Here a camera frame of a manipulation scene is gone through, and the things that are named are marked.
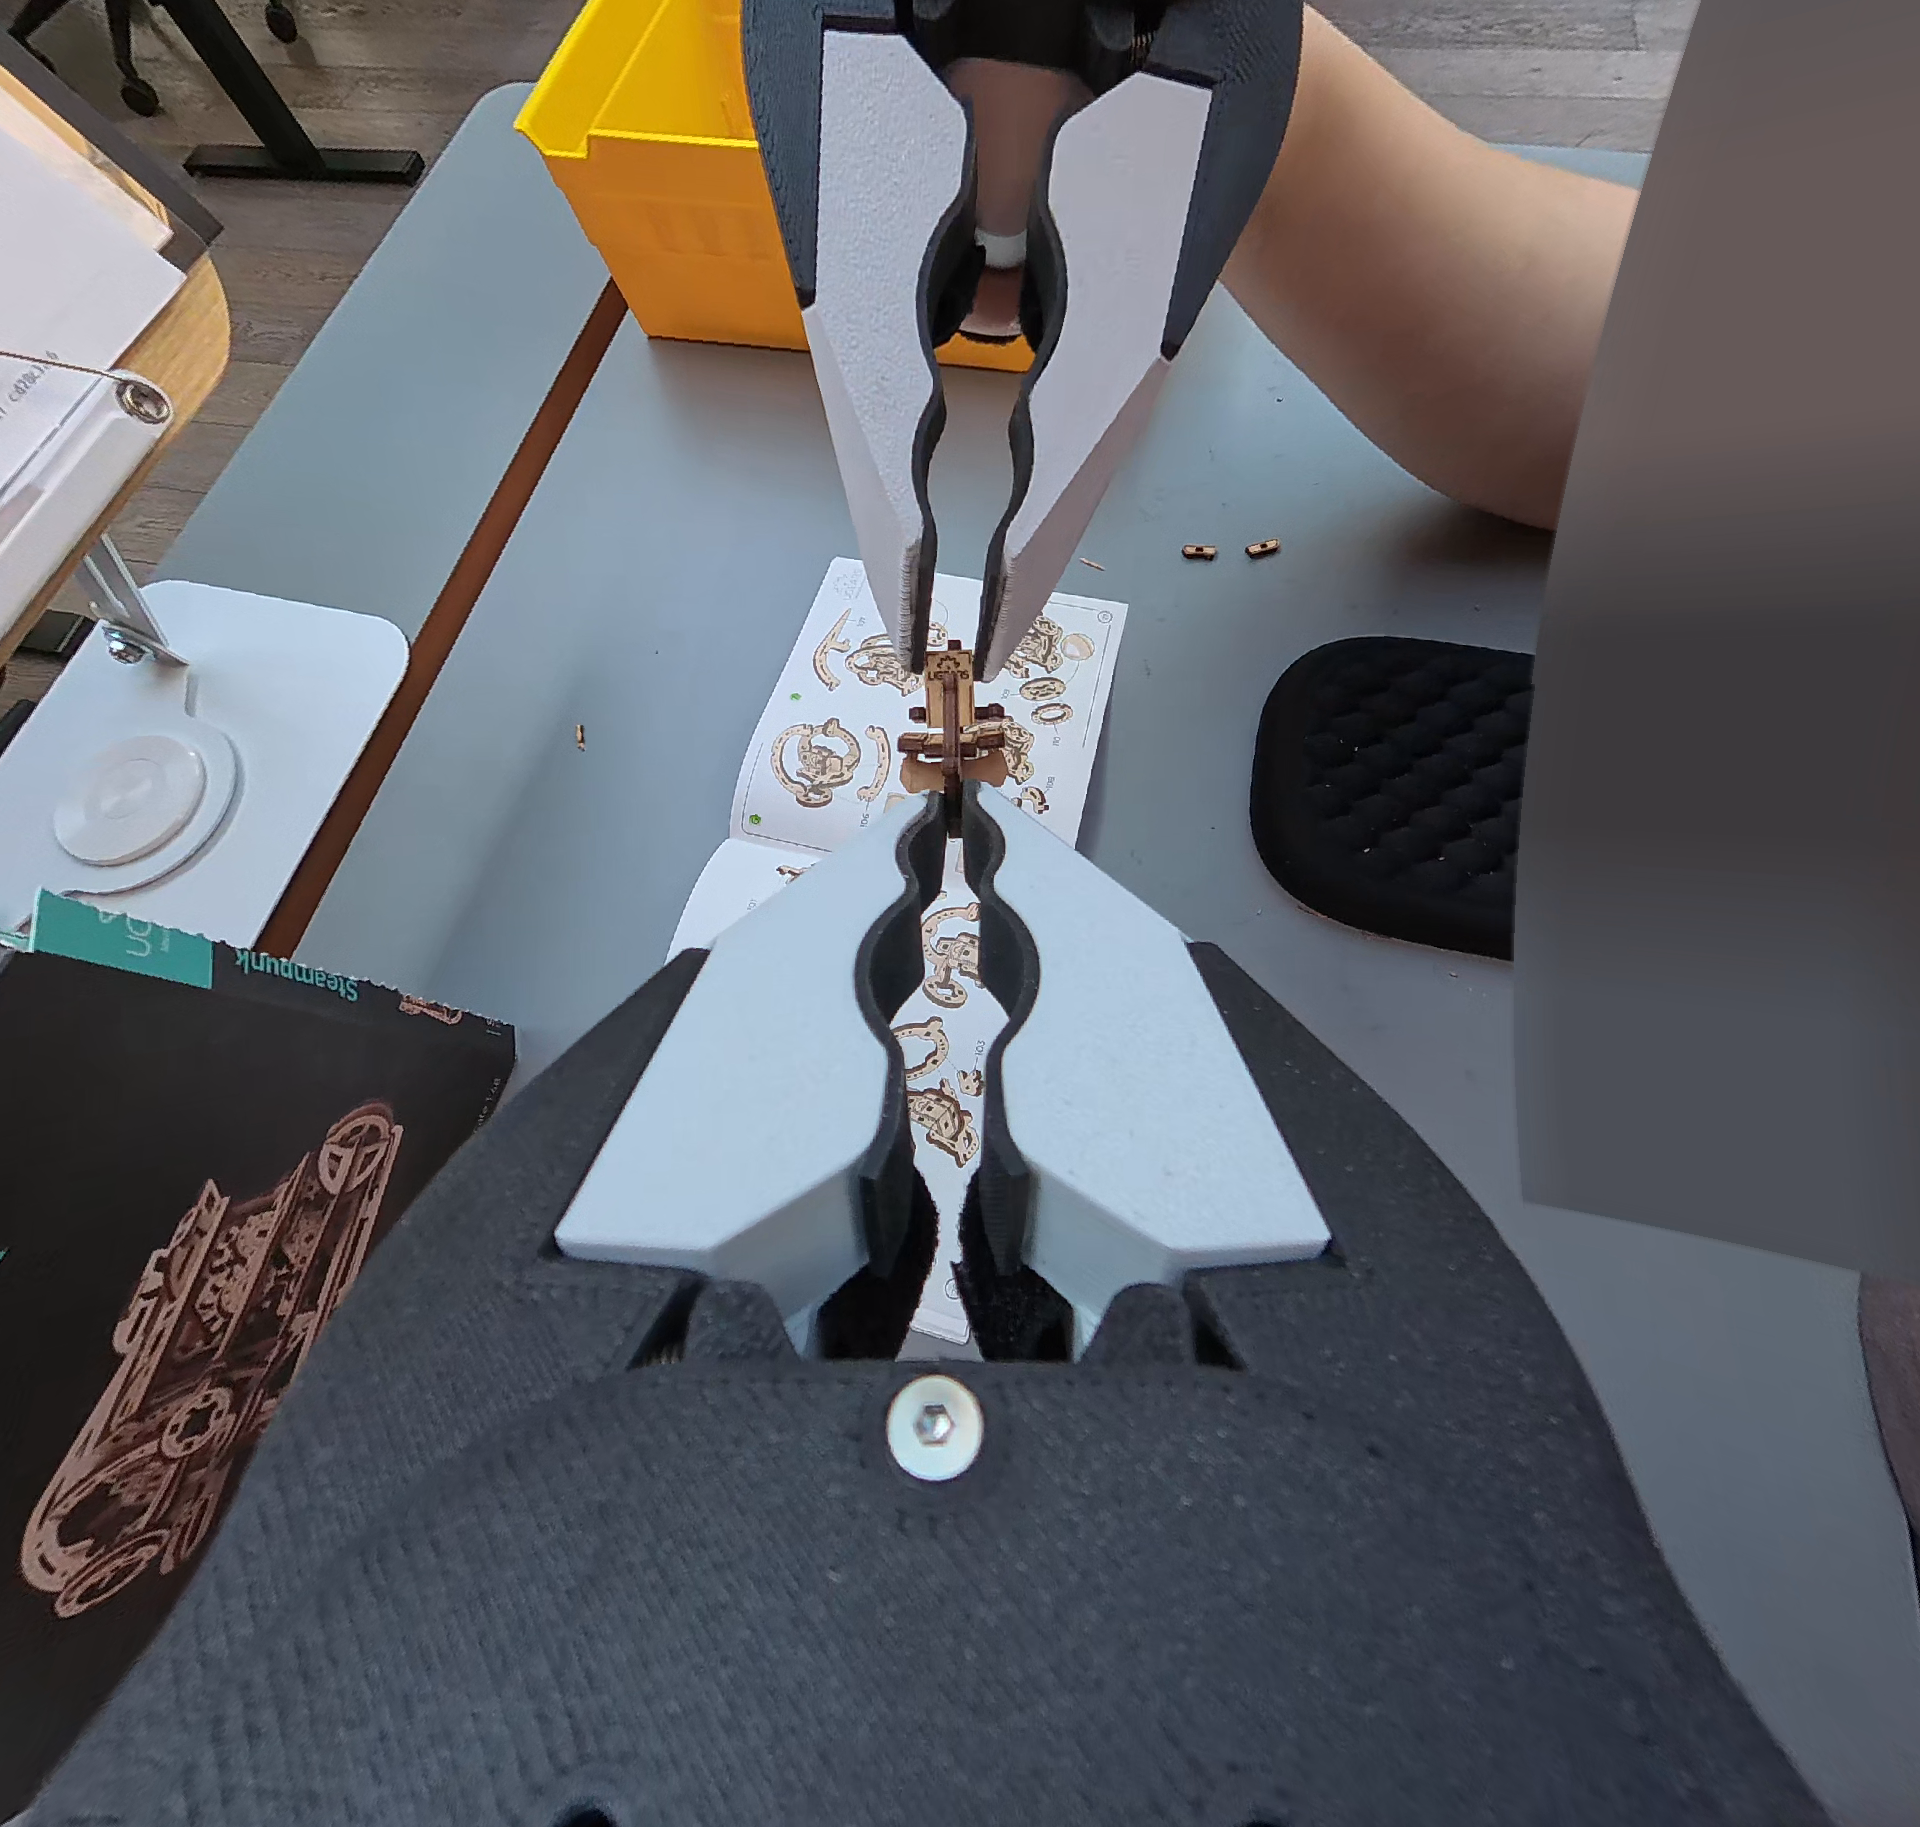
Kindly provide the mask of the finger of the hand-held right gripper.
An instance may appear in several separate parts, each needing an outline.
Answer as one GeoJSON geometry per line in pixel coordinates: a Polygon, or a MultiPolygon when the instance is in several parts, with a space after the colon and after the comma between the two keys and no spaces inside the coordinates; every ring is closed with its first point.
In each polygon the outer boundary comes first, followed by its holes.
{"type": "Polygon", "coordinates": [[[824,31],[819,250],[806,336],[854,543],[887,632],[923,669],[944,395],[929,266],[973,199],[967,108],[900,34],[824,31]]]}
{"type": "Polygon", "coordinates": [[[1172,284],[1210,90],[1128,75],[1051,138],[1030,272],[1051,249],[1065,300],[1008,424],[1015,497],[989,550],[975,670],[1000,672],[1067,572],[1167,373],[1172,284]]]}

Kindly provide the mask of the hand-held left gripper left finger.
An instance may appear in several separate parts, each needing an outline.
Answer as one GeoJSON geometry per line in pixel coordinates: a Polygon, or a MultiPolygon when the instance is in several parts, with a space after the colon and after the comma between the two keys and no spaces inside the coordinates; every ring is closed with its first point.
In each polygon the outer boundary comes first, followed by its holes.
{"type": "Polygon", "coordinates": [[[555,1243],[571,1259],[755,1283],[803,1353],[819,1309],[890,1270],[915,1209],[900,1005],[947,817],[906,801],[726,928],[610,1127],[555,1243]]]}

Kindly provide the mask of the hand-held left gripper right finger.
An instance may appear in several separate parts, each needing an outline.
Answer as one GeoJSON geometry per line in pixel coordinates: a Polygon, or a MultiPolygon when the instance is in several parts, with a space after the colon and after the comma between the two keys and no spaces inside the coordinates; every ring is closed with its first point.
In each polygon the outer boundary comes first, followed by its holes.
{"type": "Polygon", "coordinates": [[[1177,928],[969,791],[978,968],[1004,1011],[955,1270],[989,1361],[1070,1358],[1116,1293],[1311,1261],[1329,1227],[1177,928]]]}

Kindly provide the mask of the wooden model assembly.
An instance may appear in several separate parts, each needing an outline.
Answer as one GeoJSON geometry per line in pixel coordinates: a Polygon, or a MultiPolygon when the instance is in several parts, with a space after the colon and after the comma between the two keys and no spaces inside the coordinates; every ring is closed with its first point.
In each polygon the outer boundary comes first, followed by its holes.
{"type": "Polygon", "coordinates": [[[955,831],[962,813],[962,786],[1004,785],[1004,737],[1008,723],[997,702],[975,705],[973,725],[962,739],[927,735],[921,725],[923,699],[909,710],[909,727],[900,732],[900,786],[906,793],[941,793],[947,803],[947,829],[955,831]]]}

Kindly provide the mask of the person's right forearm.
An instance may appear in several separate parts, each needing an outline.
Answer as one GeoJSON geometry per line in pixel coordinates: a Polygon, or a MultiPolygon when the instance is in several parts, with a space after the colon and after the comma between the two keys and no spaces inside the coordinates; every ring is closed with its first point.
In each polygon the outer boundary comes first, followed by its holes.
{"type": "Polygon", "coordinates": [[[1221,279],[1406,471],[1553,529],[1634,205],[1463,136],[1306,8],[1283,146],[1221,279]]]}

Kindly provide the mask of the black model kit box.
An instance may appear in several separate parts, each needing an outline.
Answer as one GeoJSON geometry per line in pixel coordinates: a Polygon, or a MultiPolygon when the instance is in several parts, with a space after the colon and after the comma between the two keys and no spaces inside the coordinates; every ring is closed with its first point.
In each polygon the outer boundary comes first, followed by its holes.
{"type": "Polygon", "coordinates": [[[1,1802],[173,1609],[508,1025],[40,896],[1,977],[1,1802]]]}

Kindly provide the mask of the yellow plastic bin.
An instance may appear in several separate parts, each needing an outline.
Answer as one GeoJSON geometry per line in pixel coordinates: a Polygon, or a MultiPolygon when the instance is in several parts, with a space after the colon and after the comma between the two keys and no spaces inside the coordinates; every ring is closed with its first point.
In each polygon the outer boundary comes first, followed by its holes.
{"type": "Polygon", "coordinates": [[[647,335],[803,349],[742,0],[587,0],[521,113],[647,335]]]}

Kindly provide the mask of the white instruction booklet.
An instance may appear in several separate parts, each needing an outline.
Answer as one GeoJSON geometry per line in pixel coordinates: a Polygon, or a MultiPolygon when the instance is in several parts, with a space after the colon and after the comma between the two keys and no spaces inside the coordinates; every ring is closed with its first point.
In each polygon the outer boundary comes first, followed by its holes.
{"type": "MultiPolygon", "coordinates": [[[[1056,594],[978,699],[1002,710],[1002,793],[1063,839],[1080,834],[1127,620],[1124,605],[1056,594]]],[[[902,800],[900,737],[921,680],[882,632],[857,559],[828,563],[780,669],[733,793],[733,824],[706,860],[670,943],[706,946],[819,854],[902,800]]],[[[978,982],[976,905],[957,846],[921,924],[923,977],[896,1016],[915,1160],[941,1224],[915,1331],[967,1344],[957,1217],[984,1137],[984,1074],[1004,1011],[978,982]]]]}

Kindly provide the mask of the black mesh pad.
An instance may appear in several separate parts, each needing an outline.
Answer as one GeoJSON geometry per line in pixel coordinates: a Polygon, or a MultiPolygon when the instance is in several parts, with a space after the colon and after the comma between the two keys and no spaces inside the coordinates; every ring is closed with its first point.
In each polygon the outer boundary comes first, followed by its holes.
{"type": "Polygon", "coordinates": [[[1306,908],[1506,961],[1530,654],[1360,637],[1292,663],[1260,713],[1250,822],[1306,908]]]}

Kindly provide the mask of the white stand base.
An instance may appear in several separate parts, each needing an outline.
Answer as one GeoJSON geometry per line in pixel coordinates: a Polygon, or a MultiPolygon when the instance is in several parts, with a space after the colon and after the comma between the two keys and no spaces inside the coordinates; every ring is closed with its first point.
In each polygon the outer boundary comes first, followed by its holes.
{"type": "Polygon", "coordinates": [[[110,543],[99,627],[1,759],[1,924],[38,892],[249,946],[405,672],[390,621],[190,583],[110,543]]]}

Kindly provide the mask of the black table foot bar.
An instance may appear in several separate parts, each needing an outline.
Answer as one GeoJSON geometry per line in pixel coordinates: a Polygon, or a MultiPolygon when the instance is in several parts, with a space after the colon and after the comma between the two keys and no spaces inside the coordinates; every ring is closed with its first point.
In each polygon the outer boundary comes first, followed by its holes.
{"type": "Polygon", "coordinates": [[[381,183],[414,187],[426,171],[416,151],[325,151],[309,144],[293,157],[277,157],[266,146],[197,146],[182,170],[192,178],[286,181],[286,183],[381,183]]]}

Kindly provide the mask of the thin dark board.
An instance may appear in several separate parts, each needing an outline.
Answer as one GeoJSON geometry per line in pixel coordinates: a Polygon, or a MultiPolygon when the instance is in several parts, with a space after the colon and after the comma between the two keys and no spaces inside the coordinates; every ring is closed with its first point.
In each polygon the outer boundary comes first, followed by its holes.
{"type": "Polygon", "coordinates": [[[33,112],[103,178],[167,219],[171,236],[162,255],[176,267],[190,270],[218,241],[222,225],[194,198],[182,168],[160,163],[133,142],[11,34],[1,34],[1,80],[14,108],[33,112]]]}

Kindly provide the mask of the white paper sheets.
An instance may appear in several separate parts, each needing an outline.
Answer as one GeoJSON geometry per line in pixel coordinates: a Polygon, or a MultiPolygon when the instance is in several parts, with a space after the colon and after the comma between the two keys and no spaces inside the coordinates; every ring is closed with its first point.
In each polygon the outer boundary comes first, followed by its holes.
{"type": "Polygon", "coordinates": [[[182,285],[170,227],[1,94],[1,486],[105,383],[182,285]]]}

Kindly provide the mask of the white document holder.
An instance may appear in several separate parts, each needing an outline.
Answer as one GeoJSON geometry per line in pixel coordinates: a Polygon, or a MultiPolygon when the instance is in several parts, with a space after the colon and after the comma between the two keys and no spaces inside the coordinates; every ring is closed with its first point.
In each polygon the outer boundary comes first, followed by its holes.
{"type": "Polygon", "coordinates": [[[113,385],[96,380],[3,483],[3,656],[40,617],[71,561],[170,424],[135,423],[120,409],[113,385]]]}

